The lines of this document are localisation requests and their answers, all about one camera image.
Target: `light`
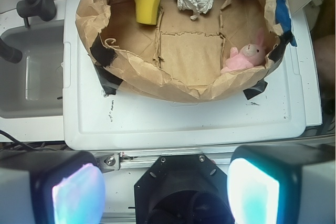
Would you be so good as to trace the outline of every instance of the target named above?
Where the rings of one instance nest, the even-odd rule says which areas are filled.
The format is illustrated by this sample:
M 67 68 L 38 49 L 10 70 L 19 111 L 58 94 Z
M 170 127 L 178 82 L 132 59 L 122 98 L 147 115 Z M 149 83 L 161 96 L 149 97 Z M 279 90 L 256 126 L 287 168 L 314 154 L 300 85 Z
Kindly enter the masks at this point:
M 279 181 L 244 158 L 234 159 L 227 175 L 228 200 L 238 224 L 276 224 Z
M 105 205 L 104 177 L 85 164 L 52 189 L 55 224 L 99 223 Z

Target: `faucet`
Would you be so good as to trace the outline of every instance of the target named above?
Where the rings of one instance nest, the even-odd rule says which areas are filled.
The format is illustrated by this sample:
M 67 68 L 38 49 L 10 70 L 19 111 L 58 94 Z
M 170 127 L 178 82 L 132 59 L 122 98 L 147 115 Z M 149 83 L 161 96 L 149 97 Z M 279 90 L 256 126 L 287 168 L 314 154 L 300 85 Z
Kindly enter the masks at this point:
M 22 0 L 17 3 L 16 10 L 27 28 L 28 17 L 39 16 L 43 21 L 50 21 L 56 15 L 54 0 Z M 0 57 L 12 63 L 19 63 L 22 60 L 22 52 L 0 39 Z

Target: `metal bracket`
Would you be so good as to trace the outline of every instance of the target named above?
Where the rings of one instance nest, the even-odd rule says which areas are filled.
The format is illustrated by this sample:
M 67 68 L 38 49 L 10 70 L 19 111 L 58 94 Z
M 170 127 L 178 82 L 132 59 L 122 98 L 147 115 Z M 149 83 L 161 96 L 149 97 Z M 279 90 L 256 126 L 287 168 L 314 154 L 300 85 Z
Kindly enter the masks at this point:
M 112 172 L 120 169 L 120 154 L 97 152 L 94 154 L 102 173 Z

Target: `yellow sponge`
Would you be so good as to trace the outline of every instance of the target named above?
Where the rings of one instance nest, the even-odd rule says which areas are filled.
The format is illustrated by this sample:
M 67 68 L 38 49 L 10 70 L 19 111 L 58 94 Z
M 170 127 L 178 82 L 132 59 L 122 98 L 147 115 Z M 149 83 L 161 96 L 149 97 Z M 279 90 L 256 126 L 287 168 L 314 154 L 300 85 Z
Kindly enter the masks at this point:
M 135 16 L 138 23 L 156 25 L 160 0 L 134 0 Z

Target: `bunny ear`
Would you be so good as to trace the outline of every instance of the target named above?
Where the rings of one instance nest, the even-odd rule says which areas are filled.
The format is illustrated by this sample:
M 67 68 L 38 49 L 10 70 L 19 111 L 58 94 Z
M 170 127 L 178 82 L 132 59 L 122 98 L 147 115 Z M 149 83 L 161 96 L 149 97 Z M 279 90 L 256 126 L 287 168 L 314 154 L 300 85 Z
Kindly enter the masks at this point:
M 262 27 L 258 29 L 256 44 L 262 46 L 264 43 L 264 30 Z

